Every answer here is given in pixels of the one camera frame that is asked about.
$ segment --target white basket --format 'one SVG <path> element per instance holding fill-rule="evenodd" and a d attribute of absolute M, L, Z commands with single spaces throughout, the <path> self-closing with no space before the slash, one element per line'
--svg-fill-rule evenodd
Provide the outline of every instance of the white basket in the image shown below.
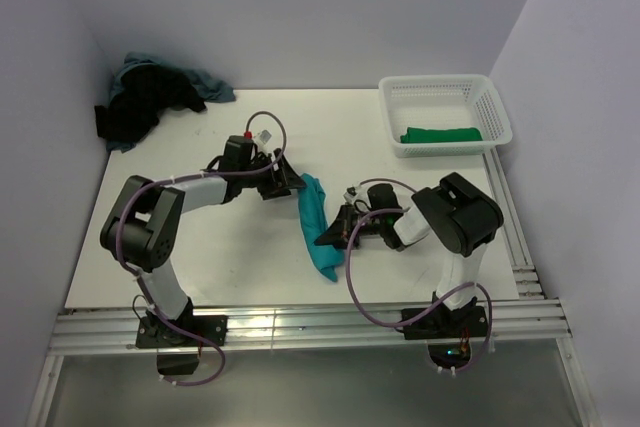
<path fill-rule="evenodd" d="M 380 106 L 397 157 L 482 154 L 511 141 L 511 124 L 493 86 L 484 75 L 416 75 L 380 81 Z M 476 127 L 482 141 L 401 144 L 407 127 Z"/>

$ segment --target white table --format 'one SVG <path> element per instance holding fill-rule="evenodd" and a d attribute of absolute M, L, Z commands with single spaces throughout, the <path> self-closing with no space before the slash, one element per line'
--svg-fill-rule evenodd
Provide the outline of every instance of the white table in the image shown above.
<path fill-rule="evenodd" d="M 102 225 L 125 180 L 196 172 L 222 153 L 227 137 L 242 134 L 257 110 L 280 117 L 288 133 L 286 156 L 299 173 L 318 177 L 327 193 L 331 222 L 346 187 L 371 177 L 390 177 L 414 188 L 435 186 L 457 171 L 491 195 L 480 156 L 396 158 L 386 138 L 377 90 L 238 91 L 231 104 L 208 111 L 168 111 L 134 150 L 113 153 L 87 230 L 67 308 L 121 308 L 138 292 L 131 275 L 100 247 Z M 281 140 L 271 119 L 252 129 L 269 129 L 271 146 Z M 408 197 L 400 196 L 400 203 Z M 431 300 L 445 251 L 429 236 L 402 253 L 381 239 L 365 238 L 354 254 L 354 282 L 364 302 Z M 244 191 L 233 202 L 182 216 L 172 254 L 178 279 L 196 306 L 266 306 L 350 303 L 344 268 L 339 281 L 325 279 L 311 263 L 298 219 L 296 195 L 262 201 Z M 487 249 L 479 282 L 494 300 L 517 300 L 513 270 L 502 231 Z"/>

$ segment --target gray wall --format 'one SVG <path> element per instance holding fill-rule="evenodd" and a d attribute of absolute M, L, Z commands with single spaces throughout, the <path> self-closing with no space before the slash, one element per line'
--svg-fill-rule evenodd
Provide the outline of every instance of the gray wall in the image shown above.
<path fill-rule="evenodd" d="M 529 0 L 491 74 L 527 241 L 612 426 L 640 422 L 638 32 L 640 0 Z"/>
<path fill-rule="evenodd" d="M 237 87 L 489 74 L 526 0 L 75 0 L 112 68 L 129 50 Z"/>
<path fill-rule="evenodd" d="M 0 0 L 0 412 L 22 425 L 106 153 L 110 72 L 69 0 Z"/>

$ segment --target turquoise fabric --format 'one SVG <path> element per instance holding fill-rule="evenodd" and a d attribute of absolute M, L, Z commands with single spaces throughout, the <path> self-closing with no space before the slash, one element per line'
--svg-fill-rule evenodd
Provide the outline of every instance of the turquoise fabric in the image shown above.
<path fill-rule="evenodd" d="M 329 227 L 327 217 L 324 215 L 326 195 L 318 179 L 309 174 L 302 174 L 302 179 L 307 184 L 307 188 L 298 192 L 298 211 L 302 234 L 311 256 L 311 262 L 327 279 L 337 282 L 338 276 L 335 267 L 344 262 L 344 252 L 337 250 L 332 245 L 313 244 L 320 234 Z"/>

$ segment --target folded green cloth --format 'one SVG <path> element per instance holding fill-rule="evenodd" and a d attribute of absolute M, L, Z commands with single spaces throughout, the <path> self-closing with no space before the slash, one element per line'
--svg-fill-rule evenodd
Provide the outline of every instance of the folded green cloth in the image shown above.
<path fill-rule="evenodd" d="M 482 140 L 475 127 L 466 129 L 426 130 L 407 127 L 407 133 L 400 136 L 402 144 L 437 144 L 442 142 L 474 142 Z"/>

